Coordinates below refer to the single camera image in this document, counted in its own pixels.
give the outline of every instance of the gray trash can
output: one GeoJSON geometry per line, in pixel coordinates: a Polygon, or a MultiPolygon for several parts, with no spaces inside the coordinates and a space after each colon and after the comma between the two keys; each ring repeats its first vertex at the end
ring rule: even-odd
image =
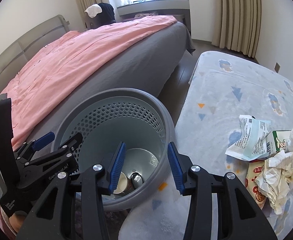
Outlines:
{"type": "Polygon", "coordinates": [[[111,89],[80,103],[60,125],[51,150],[57,150],[76,132],[83,135],[74,152],[77,172],[100,163],[106,152],[114,152],[123,141],[127,151],[122,172],[128,178],[137,172],[144,180],[127,195],[103,196],[105,211],[120,211],[143,202],[170,171],[167,146],[175,141],[174,124],[165,106],[144,91],[111,89]]]}

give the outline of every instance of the barcode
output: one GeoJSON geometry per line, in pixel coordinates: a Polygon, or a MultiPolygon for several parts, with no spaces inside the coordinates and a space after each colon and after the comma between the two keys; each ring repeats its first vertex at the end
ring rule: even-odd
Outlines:
{"type": "Polygon", "coordinates": [[[267,144],[266,144],[266,151],[267,151],[267,153],[270,155],[271,154],[271,146],[270,146],[270,142],[268,142],[267,144]]]}

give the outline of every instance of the gray bed sheet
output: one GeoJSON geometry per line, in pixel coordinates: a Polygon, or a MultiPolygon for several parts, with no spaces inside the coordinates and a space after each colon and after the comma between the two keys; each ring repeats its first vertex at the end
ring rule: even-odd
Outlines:
{"type": "MultiPolygon", "coordinates": [[[[192,53],[195,49],[187,28],[179,22],[144,38],[79,85],[34,128],[27,141],[38,139],[50,131],[56,132],[63,119],[79,103],[104,90],[130,87],[157,97],[185,50],[192,53]]],[[[50,145],[33,158],[49,152],[50,145]]]]}

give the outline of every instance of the pink blanket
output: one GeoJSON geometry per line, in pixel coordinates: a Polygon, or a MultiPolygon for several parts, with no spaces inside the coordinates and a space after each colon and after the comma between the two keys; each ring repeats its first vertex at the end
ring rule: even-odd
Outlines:
{"type": "Polygon", "coordinates": [[[149,16],[84,33],[71,31],[42,48],[2,91],[12,99],[13,149],[102,65],[175,22],[173,16],[149,16]]]}

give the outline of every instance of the paper cup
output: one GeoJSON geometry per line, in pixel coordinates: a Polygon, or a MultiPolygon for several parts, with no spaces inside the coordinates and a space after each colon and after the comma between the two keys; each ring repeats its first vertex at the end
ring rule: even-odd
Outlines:
{"type": "Polygon", "coordinates": [[[125,176],[123,172],[120,174],[118,187],[113,192],[113,194],[120,194],[122,192],[127,192],[132,187],[131,181],[125,176]]]}

